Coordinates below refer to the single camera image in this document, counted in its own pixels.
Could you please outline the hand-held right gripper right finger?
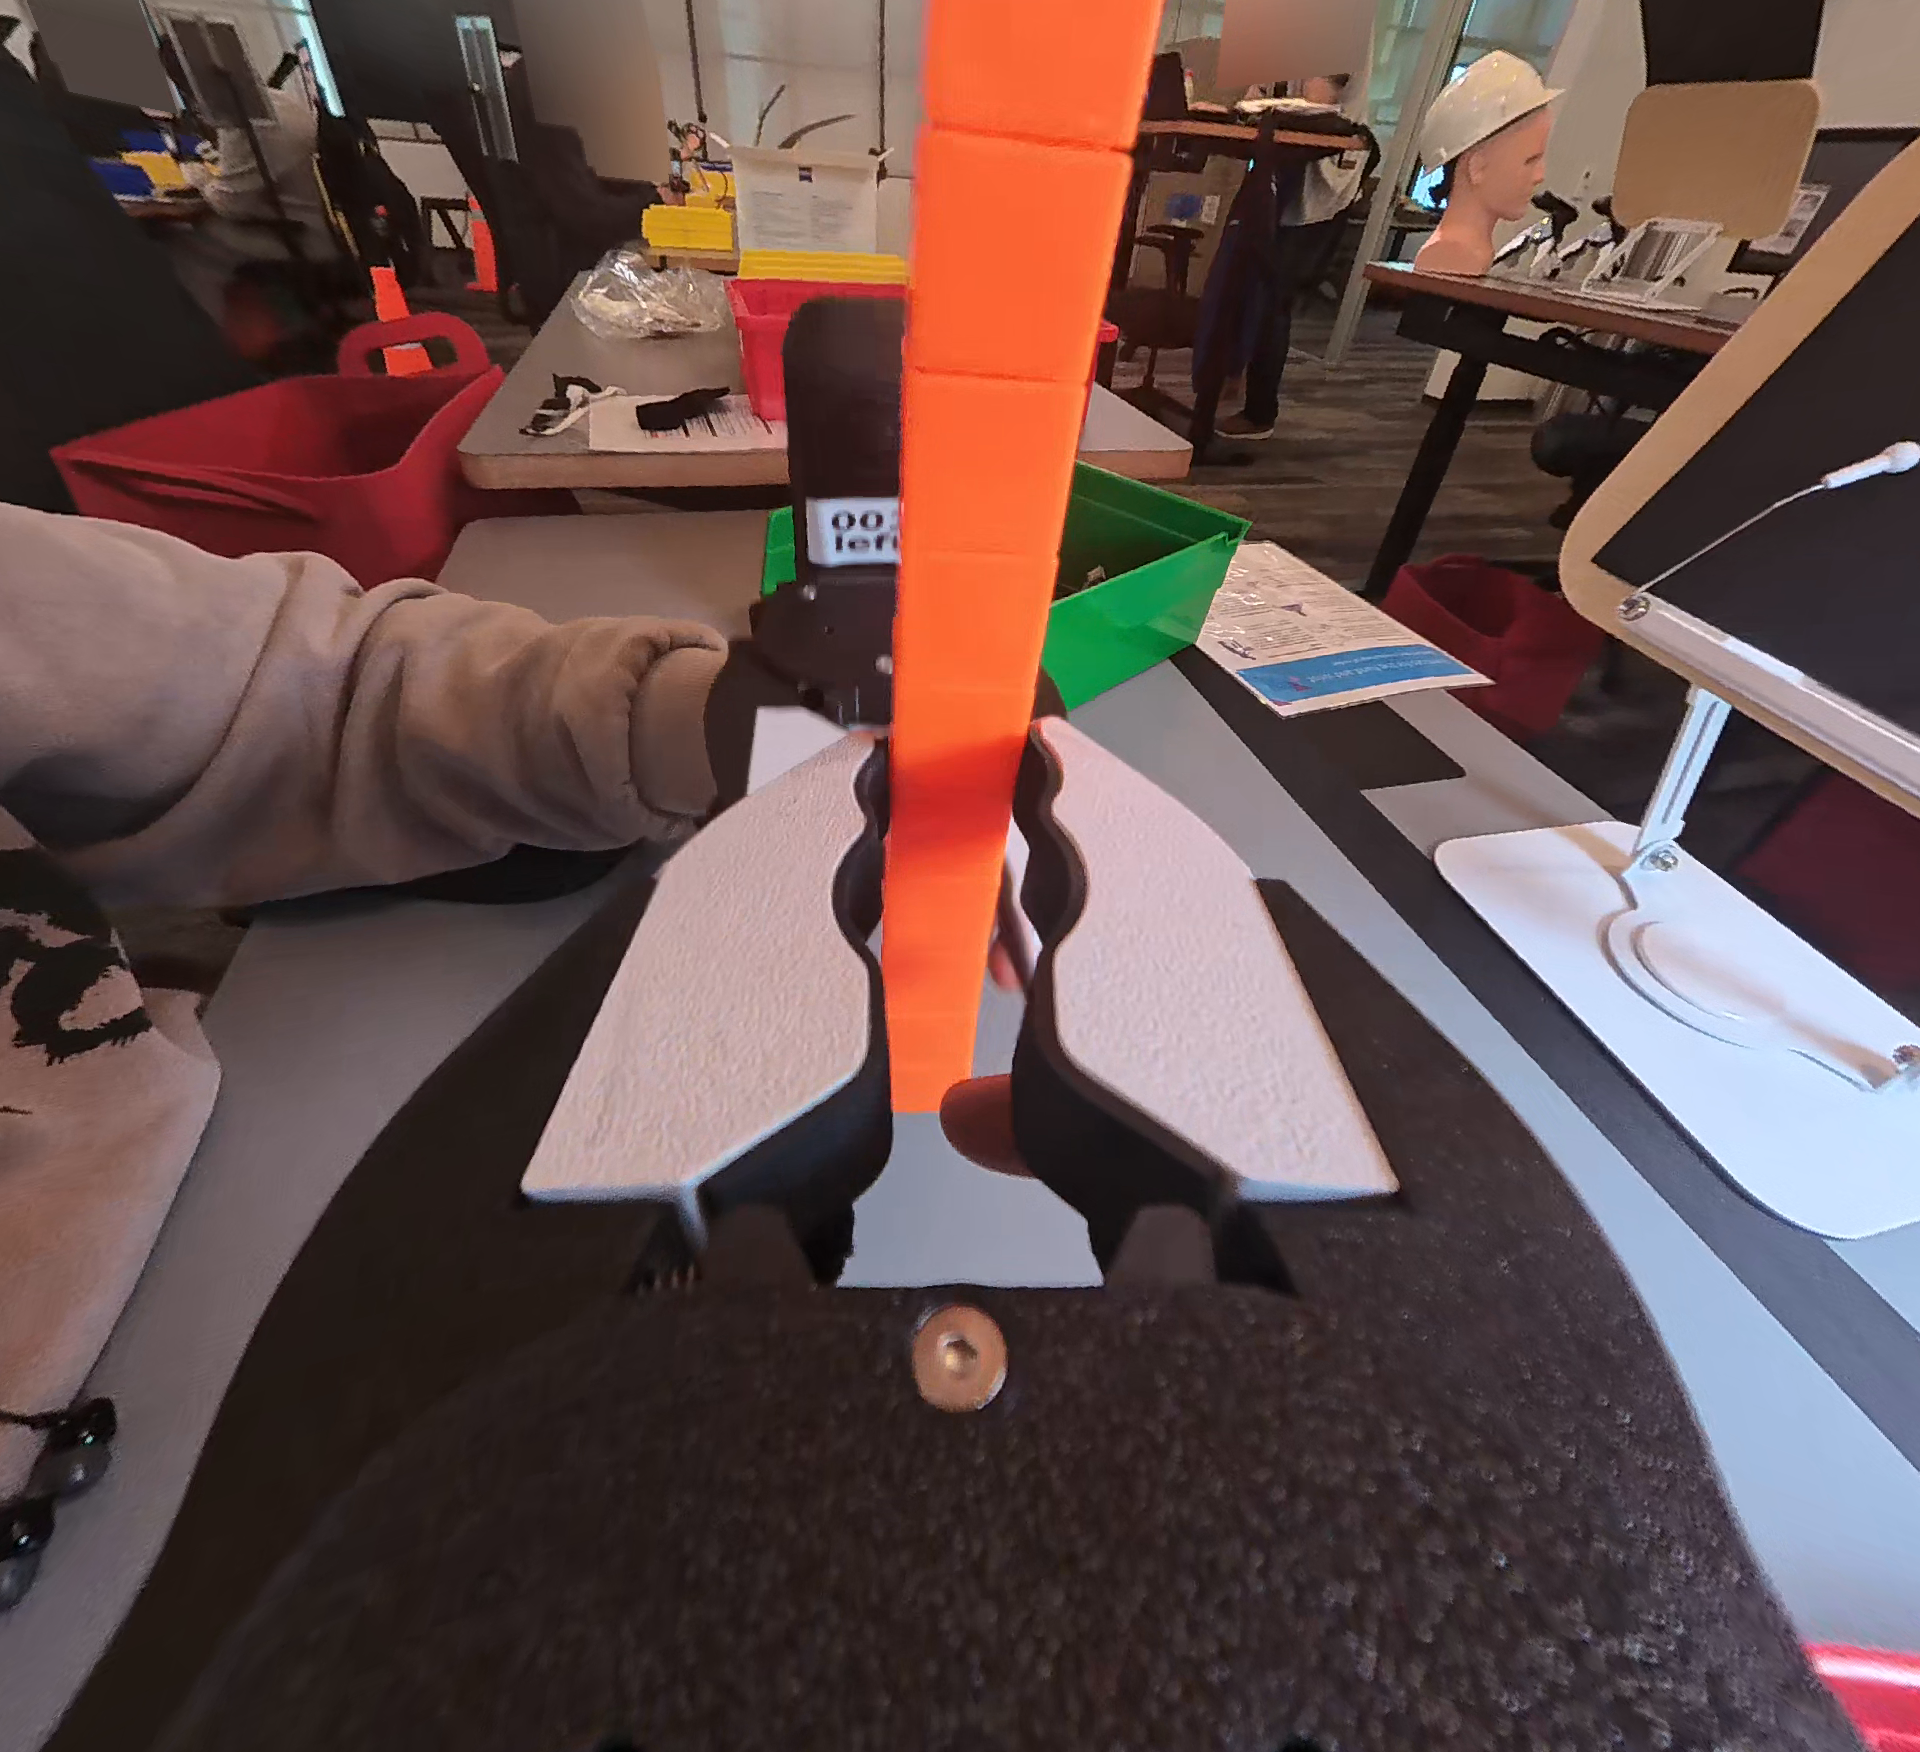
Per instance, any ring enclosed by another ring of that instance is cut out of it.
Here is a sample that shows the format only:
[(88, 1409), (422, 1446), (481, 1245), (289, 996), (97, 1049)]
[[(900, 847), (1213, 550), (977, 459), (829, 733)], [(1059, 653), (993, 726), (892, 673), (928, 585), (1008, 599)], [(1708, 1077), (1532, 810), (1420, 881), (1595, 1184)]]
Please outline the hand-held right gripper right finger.
[(1046, 1184), (1072, 1205), (1393, 1196), (1243, 856), (1062, 717), (1029, 733), (1016, 813), (1036, 940), (1016, 1135)]

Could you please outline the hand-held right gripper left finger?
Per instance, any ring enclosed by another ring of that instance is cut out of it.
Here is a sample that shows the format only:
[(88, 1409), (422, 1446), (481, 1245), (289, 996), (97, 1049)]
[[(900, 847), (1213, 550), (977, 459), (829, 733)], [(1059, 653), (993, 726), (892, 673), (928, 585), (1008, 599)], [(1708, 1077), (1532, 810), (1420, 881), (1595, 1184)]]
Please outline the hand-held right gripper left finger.
[(714, 816), (659, 871), (522, 1170), (540, 1205), (852, 1205), (893, 1147), (872, 731)]

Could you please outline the orange segmented plastic bar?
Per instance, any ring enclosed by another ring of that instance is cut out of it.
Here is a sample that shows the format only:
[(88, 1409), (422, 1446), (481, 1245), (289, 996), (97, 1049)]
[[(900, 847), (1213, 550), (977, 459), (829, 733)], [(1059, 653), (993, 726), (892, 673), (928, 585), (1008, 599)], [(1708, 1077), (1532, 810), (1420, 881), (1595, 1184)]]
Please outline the orange segmented plastic bar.
[(897, 1114), (973, 1074), (1164, 0), (924, 0), (881, 971)]

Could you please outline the person's left forearm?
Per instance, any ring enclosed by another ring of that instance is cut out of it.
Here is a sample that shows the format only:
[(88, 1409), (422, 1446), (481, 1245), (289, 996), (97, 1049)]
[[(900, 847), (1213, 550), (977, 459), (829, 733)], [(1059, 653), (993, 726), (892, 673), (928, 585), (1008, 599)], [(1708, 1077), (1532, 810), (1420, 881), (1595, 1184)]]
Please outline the person's left forearm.
[(717, 795), (724, 659), (700, 622), (5, 505), (5, 913), (82, 933), (673, 836)]

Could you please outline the red ribbed plastic crate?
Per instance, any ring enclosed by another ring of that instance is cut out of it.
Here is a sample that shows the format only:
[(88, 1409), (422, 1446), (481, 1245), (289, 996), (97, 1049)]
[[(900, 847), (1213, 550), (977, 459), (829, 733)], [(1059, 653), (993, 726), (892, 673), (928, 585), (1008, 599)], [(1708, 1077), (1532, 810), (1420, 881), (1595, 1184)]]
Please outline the red ribbed plastic crate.
[[(739, 342), (741, 384), (756, 416), (786, 416), (784, 338), (792, 317), (809, 300), (870, 300), (901, 313), (907, 283), (901, 280), (831, 280), (784, 275), (734, 275), (726, 282), (732, 326)], [(977, 372), (924, 372), (903, 367), (901, 419), (905, 441), (979, 431), (988, 441), (1042, 443), (1043, 451), (1072, 453), (1085, 420), (1091, 369), (1099, 338), (1064, 340), (1040, 337), (1040, 324), (1026, 338), (1046, 349), (1047, 358), (1077, 365), (1066, 378), (1029, 378)]]

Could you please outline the white paper sheet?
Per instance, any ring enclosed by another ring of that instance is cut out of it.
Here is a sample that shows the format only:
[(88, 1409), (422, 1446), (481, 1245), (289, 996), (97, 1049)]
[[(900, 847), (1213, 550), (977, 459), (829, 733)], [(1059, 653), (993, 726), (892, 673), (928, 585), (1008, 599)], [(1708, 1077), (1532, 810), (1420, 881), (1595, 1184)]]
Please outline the white paper sheet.
[(714, 456), (714, 453), (784, 453), (786, 427), (780, 419), (767, 420), (758, 416), (746, 394), (732, 393), (726, 411), (717, 412), (713, 429), (689, 427), (686, 431), (648, 435), (634, 423), (634, 404), (637, 397), (606, 397), (589, 404), (588, 437), (589, 449), (599, 453), (677, 453), (677, 456)]

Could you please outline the green plastic bin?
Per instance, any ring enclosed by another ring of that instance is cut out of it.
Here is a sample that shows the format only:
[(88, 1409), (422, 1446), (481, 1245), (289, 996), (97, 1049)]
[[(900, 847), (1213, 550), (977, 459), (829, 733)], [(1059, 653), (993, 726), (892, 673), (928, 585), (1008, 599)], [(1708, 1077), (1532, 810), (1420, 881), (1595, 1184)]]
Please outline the green plastic bin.
[(1189, 648), (1245, 535), (1085, 463), (1029, 480), (937, 456), (907, 466), (900, 500), (775, 515), (750, 653), (842, 726), (980, 745)]

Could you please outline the white board stand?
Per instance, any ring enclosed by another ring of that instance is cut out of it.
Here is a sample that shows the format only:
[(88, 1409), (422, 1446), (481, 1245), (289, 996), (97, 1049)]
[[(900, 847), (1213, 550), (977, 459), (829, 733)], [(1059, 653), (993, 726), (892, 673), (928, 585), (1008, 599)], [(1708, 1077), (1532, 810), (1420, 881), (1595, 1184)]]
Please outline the white board stand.
[(1750, 1204), (1828, 1240), (1919, 1219), (1916, 1024), (1682, 848), (1729, 704), (1692, 688), (1643, 823), (1434, 861)]

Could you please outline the wooden standing desk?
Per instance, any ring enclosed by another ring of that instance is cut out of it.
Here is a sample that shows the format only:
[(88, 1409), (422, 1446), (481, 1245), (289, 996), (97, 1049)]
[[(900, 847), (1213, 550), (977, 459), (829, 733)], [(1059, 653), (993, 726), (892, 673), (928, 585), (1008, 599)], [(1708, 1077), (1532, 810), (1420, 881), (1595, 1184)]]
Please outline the wooden standing desk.
[[(1172, 423), (1187, 420), (1190, 459), (1205, 466), (1192, 443), (1194, 425), (1194, 349), (1202, 317), (1202, 298), (1213, 273), (1214, 252), (1243, 183), (1252, 149), (1302, 146), (1305, 152), (1333, 152), (1355, 146), (1355, 134), (1307, 134), (1275, 130), (1271, 108), (1252, 119), (1190, 116), (1184, 120), (1147, 120), (1140, 127), (1135, 183), (1129, 196), (1128, 252), (1118, 269), (1121, 280), (1108, 298), (1108, 317), (1118, 326), (1123, 351), (1145, 358), (1133, 402)], [(1213, 226), (1158, 218), (1142, 223), (1142, 203), (1155, 173), (1201, 179), (1214, 160), (1230, 164), (1224, 207)]]

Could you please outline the white hard hat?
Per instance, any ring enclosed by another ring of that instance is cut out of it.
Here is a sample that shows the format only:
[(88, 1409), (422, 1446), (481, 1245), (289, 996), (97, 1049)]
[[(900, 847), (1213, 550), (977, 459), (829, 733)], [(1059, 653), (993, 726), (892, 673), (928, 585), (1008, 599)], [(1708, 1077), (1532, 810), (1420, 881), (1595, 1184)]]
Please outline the white hard hat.
[(1446, 169), (1559, 97), (1528, 59), (1509, 50), (1478, 56), (1432, 98), (1418, 138), (1420, 170)]

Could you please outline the large black panel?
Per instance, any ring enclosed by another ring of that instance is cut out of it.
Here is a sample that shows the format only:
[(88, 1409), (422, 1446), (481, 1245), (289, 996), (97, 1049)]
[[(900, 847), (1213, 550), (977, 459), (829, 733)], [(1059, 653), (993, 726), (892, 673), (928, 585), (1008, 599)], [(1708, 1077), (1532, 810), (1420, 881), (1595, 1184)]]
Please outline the large black panel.
[(3, 56), (3, 500), (67, 514), (52, 449), (261, 383)]

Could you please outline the white folding stand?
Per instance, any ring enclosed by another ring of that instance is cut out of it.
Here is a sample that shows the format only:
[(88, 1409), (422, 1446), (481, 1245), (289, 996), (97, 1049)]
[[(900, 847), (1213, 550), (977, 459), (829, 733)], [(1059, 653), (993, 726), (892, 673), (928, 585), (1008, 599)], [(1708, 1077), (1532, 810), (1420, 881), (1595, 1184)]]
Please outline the white folding stand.
[(1655, 218), (1599, 250), (1575, 292), (1612, 305), (1705, 313), (1725, 295), (1741, 237), (1712, 222)]

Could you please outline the grey computer monitor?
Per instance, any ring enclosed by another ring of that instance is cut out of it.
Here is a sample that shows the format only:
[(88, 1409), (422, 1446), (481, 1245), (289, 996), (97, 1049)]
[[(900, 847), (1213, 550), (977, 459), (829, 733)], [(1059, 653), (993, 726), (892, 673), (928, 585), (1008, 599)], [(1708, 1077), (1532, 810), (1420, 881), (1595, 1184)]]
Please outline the grey computer monitor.
[(172, 116), (177, 93), (139, 0), (25, 0), (60, 84), (85, 98)]

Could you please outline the red divided plastic bin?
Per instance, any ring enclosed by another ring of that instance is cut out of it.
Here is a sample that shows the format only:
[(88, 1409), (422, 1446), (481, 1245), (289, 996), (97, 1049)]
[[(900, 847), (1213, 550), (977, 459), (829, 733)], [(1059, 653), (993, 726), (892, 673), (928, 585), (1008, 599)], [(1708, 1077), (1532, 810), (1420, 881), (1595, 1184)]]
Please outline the red divided plastic bin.
[(1919, 1750), (1919, 1652), (1858, 1643), (1806, 1643), (1869, 1750)]

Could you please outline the black drawstring toggle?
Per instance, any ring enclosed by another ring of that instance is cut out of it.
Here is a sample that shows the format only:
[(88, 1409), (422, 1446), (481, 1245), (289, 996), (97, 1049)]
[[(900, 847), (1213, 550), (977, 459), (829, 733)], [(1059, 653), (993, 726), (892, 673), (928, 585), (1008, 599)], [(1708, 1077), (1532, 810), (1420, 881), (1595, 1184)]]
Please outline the black drawstring toggle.
[(3, 1499), (3, 1612), (31, 1592), (57, 1531), (58, 1507), (78, 1499), (107, 1473), (117, 1438), (117, 1409), (96, 1397), (60, 1409), (3, 1409), (7, 1432), (28, 1434), (33, 1464), (22, 1486)]

